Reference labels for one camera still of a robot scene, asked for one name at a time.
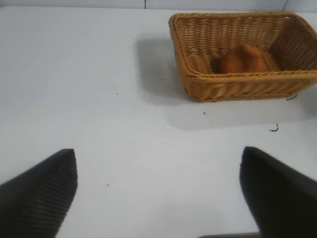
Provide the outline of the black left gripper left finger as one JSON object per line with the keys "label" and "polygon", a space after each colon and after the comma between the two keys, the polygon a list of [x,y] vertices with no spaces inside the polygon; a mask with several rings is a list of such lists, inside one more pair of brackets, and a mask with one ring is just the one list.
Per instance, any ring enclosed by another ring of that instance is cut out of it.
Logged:
{"label": "black left gripper left finger", "polygon": [[77,187],[73,149],[62,149],[1,184],[0,236],[56,237]]}

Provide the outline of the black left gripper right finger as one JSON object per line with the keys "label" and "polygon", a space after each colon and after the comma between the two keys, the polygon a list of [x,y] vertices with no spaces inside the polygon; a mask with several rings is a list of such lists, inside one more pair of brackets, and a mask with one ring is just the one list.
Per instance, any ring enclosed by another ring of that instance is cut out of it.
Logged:
{"label": "black left gripper right finger", "polygon": [[262,237],[317,236],[315,180],[256,147],[245,147],[240,185]]}

